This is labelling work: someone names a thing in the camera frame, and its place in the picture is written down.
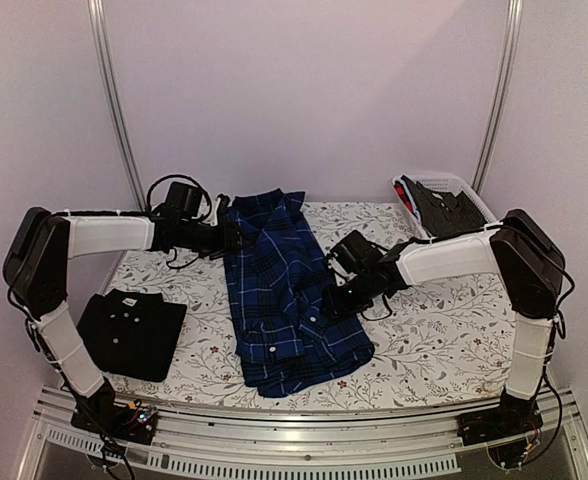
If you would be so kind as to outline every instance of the laundry basket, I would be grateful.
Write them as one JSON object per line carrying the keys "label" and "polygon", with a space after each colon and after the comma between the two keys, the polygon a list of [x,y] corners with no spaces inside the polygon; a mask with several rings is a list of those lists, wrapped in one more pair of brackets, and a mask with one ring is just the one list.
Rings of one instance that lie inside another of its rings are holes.
{"label": "laundry basket", "polygon": [[[392,179],[392,186],[394,183],[401,180],[403,175],[398,175]],[[483,200],[472,190],[465,180],[456,175],[450,175],[447,173],[430,173],[424,175],[405,175],[407,178],[412,180],[413,182],[421,182],[424,187],[429,188],[430,190],[434,190],[436,192],[449,192],[453,193],[454,195],[458,195],[461,192],[465,192],[468,198],[472,201],[474,205],[479,209],[483,217],[487,223],[492,223],[496,221],[496,217],[487,208],[487,205],[483,203]],[[405,206],[401,209],[403,217],[410,225],[412,230],[412,234],[417,238],[429,238],[430,235],[425,231],[423,226],[420,224],[418,219],[410,212]]]}

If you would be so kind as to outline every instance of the floral tablecloth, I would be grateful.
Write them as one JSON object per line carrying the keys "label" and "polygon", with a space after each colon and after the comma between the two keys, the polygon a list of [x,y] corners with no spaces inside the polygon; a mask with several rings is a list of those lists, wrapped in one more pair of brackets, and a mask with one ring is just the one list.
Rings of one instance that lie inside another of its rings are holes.
{"label": "floral tablecloth", "polygon": [[[308,203],[305,216],[329,250],[354,229],[390,247],[407,239],[400,204]],[[176,264],[192,258],[179,251]],[[268,399],[243,383],[227,301],[223,260],[169,270],[166,255],[128,252],[108,290],[163,293],[188,306],[169,375],[163,383],[108,375],[123,393],[159,401],[273,410],[371,410],[432,406],[496,397],[511,363],[514,316],[495,275],[424,284],[397,293],[394,315],[363,322],[376,347],[355,373],[287,398]],[[366,312],[382,317],[380,303]]]}

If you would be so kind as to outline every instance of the black joint motor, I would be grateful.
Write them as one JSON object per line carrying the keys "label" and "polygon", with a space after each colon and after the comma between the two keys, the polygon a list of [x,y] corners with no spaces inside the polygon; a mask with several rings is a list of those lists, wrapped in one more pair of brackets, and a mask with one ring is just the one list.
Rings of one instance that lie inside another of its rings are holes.
{"label": "black joint motor", "polygon": [[330,258],[346,273],[356,276],[340,287],[333,285],[325,290],[323,313],[336,319],[360,313],[370,308],[378,295],[391,297],[407,288],[396,267],[398,253],[390,253],[384,255],[356,230],[336,244]]}
{"label": "black joint motor", "polygon": [[178,225],[181,220],[190,221],[198,216],[203,192],[181,182],[172,182],[165,201],[157,208],[157,213],[168,223]]}

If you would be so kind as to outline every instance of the black polo shirt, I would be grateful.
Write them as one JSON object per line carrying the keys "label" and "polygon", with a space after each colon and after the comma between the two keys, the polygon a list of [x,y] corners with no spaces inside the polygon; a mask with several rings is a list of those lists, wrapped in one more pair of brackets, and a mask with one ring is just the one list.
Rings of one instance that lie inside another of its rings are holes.
{"label": "black polo shirt", "polygon": [[186,310],[186,305],[164,302],[160,293],[114,289],[90,299],[77,328],[102,371],[162,382],[167,378]]}

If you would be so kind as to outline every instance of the black shirt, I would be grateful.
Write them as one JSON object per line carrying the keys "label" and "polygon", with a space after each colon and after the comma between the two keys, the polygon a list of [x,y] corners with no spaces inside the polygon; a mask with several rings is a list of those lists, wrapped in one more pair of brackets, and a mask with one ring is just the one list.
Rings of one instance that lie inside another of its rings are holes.
{"label": "black shirt", "polygon": [[402,177],[416,208],[421,214],[421,225],[436,237],[475,230],[485,225],[485,217],[474,202],[461,192],[436,192],[420,181]]}
{"label": "black shirt", "polygon": [[162,382],[167,378],[186,305],[163,295],[112,290],[94,295],[77,329],[90,357],[104,372]]}

